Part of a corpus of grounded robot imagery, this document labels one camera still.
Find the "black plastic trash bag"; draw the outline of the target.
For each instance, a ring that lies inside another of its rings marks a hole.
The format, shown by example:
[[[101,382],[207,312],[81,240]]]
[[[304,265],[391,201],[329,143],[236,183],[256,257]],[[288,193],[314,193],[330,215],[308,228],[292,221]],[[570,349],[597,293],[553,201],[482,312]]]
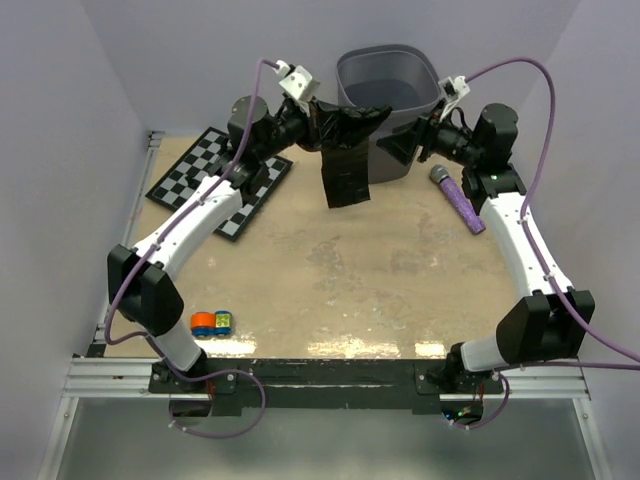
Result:
[[[321,153],[321,178],[330,209],[370,199],[370,136],[391,112],[388,105],[354,107],[320,100],[312,102],[309,147]]]

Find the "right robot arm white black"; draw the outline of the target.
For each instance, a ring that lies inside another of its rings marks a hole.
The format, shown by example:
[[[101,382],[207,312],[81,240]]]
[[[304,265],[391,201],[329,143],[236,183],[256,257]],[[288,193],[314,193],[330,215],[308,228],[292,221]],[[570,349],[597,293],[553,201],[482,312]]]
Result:
[[[517,122],[512,108],[492,103],[474,128],[455,125],[439,103],[376,143],[402,164],[437,154],[462,166],[464,196],[496,237],[519,295],[494,334],[454,345],[443,367],[426,373],[446,392],[469,392],[495,369],[575,358],[585,331],[570,312],[589,321],[595,311],[592,294],[556,265],[525,204],[530,191],[510,163]]]

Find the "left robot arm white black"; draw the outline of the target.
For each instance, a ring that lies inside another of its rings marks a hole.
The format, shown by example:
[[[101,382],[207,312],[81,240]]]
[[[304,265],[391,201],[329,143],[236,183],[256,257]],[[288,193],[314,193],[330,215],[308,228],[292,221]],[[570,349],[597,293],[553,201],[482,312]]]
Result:
[[[257,196],[269,180],[271,159],[295,144],[316,144],[316,117],[314,100],[285,98],[276,114],[260,97],[238,100],[226,133],[199,140],[193,158],[204,167],[187,186],[191,196],[147,237],[108,254],[107,317],[121,314],[136,324],[137,335],[173,367],[171,378],[185,392],[205,385],[206,355],[182,320],[175,281],[202,243]]]

